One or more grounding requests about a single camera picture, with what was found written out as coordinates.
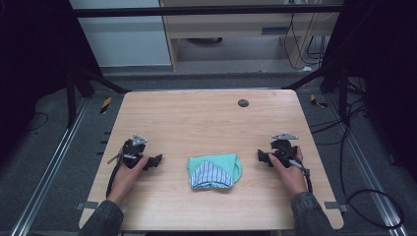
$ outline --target striped fabric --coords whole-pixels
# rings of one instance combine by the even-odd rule
[[[205,160],[190,177],[192,189],[231,188],[233,177],[217,165]]]

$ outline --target wooden table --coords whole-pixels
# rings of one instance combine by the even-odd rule
[[[249,106],[238,101],[247,99]],[[293,90],[141,91],[125,95],[103,159],[93,182],[90,202],[105,200],[113,169],[107,161],[133,134],[148,139],[144,154],[163,154],[157,168],[141,173],[124,205],[122,230],[273,230],[293,228],[290,198],[277,172],[258,161],[257,149],[270,150],[272,135],[298,136],[304,165],[311,169],[315,196],[331,225],[341,228],[318,151]],[[231,189],[194,191],[189,186],[191,156],[236,152],[242,177]],[[84,209],[80,226],[93,209]]]

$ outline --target human hand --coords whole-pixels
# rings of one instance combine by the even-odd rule
[[[121,207],[148,160],[149,156],[142,157],[132,169],[122,163],[114,177],[113,186],[107,199]]]
[[[278,171],[279,177],[291,195],[291,198],[294,198],[299,193],[307,192],[303,171],[293,165],[285,168],[273,154],[269,154],[268,156],[273,167]],[[303,153],[301,152],[300,147],[297,147],[297,157],[303,161]]]

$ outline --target small hole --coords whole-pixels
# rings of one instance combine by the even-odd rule
[[[237,104],[238,104],[240,107],[247,107],[247,106],[249,106],[249,101],[248,101],[247,99],[240,99],[240,100],[237,102]]]

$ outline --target gray sleeve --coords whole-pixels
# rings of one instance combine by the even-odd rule
[[[312,193],[300,193],[291,202],[296,235],[335,235],[328,217]]]
[[[123,222],[124,214],[118,205],[104,201],[91,215],[79,235],[117,235]]]

